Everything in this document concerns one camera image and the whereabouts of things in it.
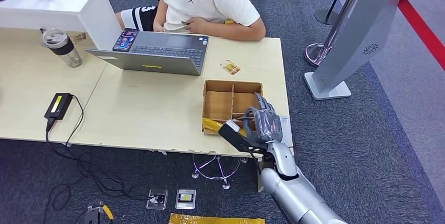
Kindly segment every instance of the card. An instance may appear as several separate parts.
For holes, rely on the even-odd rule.
[[[227,72],[229,72],[231,75],[234,75],[241,70],[239,66],[235,65],[230,60],[224,61],[223,63],[220,64],[220,66],[225,70],[227,70]]]

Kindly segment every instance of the black shorts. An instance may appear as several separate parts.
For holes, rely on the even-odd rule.
[[[138,7],[123,10],[122,20],[126,28],[139,29],[140,31],[153,31],[153,21],[156,17],[157,6]]]

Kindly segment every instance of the laptop keyboard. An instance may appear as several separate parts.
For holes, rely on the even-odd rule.
[[[197,68],[199,68],[203,56],[202,50],[150,46],[136,46],[135,48],[132,48],[130,52],[146,55],[188,57],[193,61],[193,64],[195,64]]]

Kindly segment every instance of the wooden box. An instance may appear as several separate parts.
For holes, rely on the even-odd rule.
[[[258,108],[255,93],[263,95],[261,83],[207,80],[204,84],[203,118],[218,123],[240,118],[247,108]],[[242,128],[241,120],[234,120],[234,122]],[[205,129],[204,126],[203,132],[217,134],[215,131]]]

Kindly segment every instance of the robotic arm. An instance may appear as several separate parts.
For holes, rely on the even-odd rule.
[[[261,171],[264,189],[298,224],[346,224],[316,192],[315,187],[295,164],[290,149],[281,143],[280,117],[263,97],[256,94],[259,109],[249,108],[242,117],[246,137],[238,132],[240,127],[227,121],[218,133],[239,151],[264,154]],[[253,114],[256,131],[250,126]]]
[[[295,223],[346,224],[301,173],[286,145],[269,143],[267,152],[273,155],[276,168],[264,168],[261,182]]]

